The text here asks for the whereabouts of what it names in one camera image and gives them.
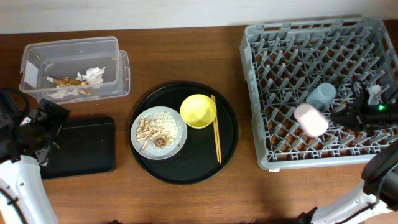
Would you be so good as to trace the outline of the gold foil wrapper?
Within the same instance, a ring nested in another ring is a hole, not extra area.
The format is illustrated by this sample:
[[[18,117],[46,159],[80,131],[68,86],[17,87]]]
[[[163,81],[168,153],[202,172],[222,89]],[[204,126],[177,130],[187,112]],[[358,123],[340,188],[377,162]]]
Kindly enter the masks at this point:
[[[61,87],[83,86],[83,85],[88,84],[86,81],[80,81],[80,80],[71,79],[71,78],[54,78],[54,77],[47,76],[46,80],[50,81],[51,83],[56,84],[57,86],[61,86]]]

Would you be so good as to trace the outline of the yellow plastic bowl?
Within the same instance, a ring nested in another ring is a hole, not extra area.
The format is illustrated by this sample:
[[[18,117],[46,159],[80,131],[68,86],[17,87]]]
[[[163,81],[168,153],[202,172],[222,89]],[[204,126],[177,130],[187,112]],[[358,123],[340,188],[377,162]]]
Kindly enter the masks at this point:
[[[187,97],[180,106],[180,115],[183,121],[195,129],[209,126],[215,120],[216,112],[214,101],[209,96],[202,94]]]

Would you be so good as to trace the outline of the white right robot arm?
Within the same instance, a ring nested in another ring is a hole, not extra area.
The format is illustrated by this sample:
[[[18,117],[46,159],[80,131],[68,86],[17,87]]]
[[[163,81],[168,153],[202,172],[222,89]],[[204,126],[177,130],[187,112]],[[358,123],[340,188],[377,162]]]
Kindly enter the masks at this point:
[[[371,132],[397,126],[397,104],[370,105],[370,94],[359,80],[351,84],[355,100],[333,112],[333,123],[355,132]],[[301,213],[295,223],[361,223],[373,216],[397,211],[397,142],[374,156],[364,167],[361,181],[351,192],[327,207]]]

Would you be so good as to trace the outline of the light blue plastic cup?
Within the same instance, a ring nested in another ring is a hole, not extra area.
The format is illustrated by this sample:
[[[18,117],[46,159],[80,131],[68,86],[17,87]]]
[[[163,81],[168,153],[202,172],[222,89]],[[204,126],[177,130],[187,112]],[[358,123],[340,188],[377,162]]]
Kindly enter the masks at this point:
[[[322,83],[306,98],[306,102],[319,111],[329,107],[336,96],[336,88],[330,83]]]

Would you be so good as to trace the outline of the pink plastic cup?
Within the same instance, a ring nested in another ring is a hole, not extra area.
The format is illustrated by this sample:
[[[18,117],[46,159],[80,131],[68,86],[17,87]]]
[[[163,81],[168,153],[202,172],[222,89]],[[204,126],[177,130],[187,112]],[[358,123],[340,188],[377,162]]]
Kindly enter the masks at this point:
[[[310,137],[321,136],[329,126],[329,121],[314,106],[308,103],[298,105],[294,117],[300,127]]]

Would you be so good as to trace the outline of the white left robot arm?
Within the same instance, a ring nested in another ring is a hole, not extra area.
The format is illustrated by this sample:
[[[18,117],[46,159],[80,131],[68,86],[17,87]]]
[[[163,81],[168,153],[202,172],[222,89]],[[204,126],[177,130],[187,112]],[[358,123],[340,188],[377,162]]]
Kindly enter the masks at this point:
[[[57,223],[44,190],[41,165],[48,162],[54,140],[69,110],[41,99],[39,107],[18,107],[22,92],[1,89],[1,218],[6,223]]]

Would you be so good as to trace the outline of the white tissue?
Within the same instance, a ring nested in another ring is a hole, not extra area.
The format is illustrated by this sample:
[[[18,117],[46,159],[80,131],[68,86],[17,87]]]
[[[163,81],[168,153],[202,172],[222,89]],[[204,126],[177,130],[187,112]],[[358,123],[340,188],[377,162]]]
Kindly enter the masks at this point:
[[[105,68],[89,68],[84,75],[81,73],[77,73],[76,79],[82,82],[86,82],[89,85],[97,85],[103,83],[103,73],[105,72]]]

